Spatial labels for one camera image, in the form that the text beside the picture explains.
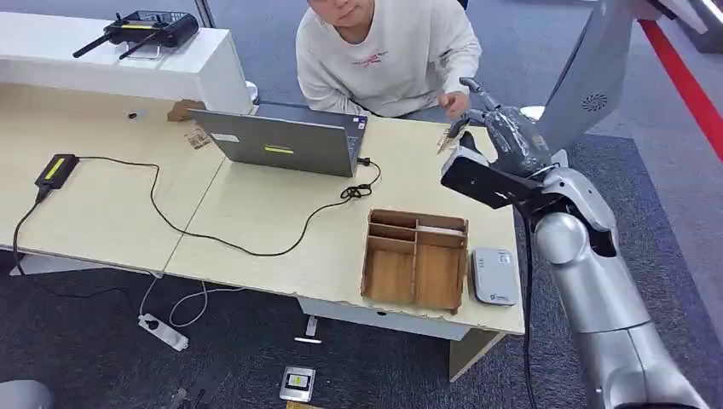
cardboard piece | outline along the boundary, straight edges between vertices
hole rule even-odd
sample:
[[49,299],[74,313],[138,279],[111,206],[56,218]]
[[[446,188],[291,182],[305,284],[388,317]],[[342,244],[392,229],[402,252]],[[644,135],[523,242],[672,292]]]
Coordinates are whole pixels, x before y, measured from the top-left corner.
[[186,111],[189,108],[205,109],[205,104],[199,101],[180,100],[173,105],[173,108],[166,114],[168,122],[183,122],[191,119],[191,115]]
[[368,220],[361,295],[456,314],[467,272],[467,220],[392,210],[372,210]]

white sweatshirt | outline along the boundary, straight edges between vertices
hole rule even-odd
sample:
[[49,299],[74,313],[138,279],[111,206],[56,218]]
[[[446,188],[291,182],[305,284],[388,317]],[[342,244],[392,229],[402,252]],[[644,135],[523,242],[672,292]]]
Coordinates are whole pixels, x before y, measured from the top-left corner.
[[467,92],[482,53],[457,0],[376,0],[372,28],[359,44],[307,10],[298,27],[298,83],[316,111],[397,117]]

speaker grille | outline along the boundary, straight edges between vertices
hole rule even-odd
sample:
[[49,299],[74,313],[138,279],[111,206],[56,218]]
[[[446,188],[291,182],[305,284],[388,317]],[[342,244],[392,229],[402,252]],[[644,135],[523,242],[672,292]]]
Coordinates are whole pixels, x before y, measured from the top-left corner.
[[590,94],[582,100],[581,107],[588,112],[599,111],[608,105],[608,97],[605,94]]

man's hand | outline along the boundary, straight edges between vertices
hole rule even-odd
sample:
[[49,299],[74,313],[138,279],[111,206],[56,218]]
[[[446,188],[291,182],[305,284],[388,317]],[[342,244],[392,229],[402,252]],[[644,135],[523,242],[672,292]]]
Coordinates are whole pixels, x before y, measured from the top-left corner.
[[449,119],[457,119],[470,107],[470,97],[464,92],[450,92],[439,95],[439,105],[447,110]]

man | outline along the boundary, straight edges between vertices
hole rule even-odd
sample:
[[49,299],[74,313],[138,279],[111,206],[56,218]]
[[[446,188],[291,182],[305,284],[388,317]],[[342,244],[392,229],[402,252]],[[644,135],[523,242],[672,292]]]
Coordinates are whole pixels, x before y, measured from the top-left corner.
[[296,39],[311,109],[399,117],[469,107],[482,50],[457,0],[308,0]]

